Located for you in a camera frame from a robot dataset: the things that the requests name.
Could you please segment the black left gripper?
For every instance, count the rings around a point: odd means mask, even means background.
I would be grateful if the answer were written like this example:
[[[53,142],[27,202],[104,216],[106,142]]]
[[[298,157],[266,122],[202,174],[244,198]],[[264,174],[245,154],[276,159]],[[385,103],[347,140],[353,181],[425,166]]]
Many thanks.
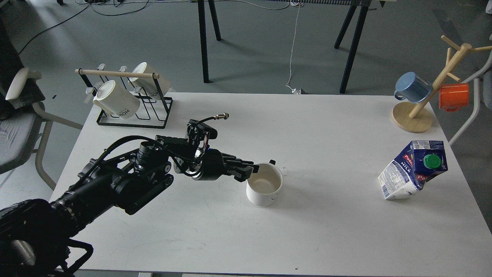
[[[234,167],[228,173],[227,167]],[[234,179],[239,182],[248,180],[252,174],[256,174],[259,165],[253,161],[241,160],[236,156],[222,153],[217,149],[208,149],[205,151],[198,172],[193,175],[195,181],[213,181],[222,175],[233,175]]]

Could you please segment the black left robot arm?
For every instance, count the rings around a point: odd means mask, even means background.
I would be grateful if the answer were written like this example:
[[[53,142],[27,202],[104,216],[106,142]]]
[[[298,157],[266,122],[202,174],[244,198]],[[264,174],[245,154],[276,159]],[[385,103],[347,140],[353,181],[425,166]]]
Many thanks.
[[[193,180],[249,179],[259,165],[209,147],[218,134],[206,122],[228,116],[191,119],[184,138],[122,137],[91,159],[58,199],[30,199],[2,209],[1,276],[74,276],[93,246],[73,237],[111,207],[138,212],[173,183],[172,167]]]

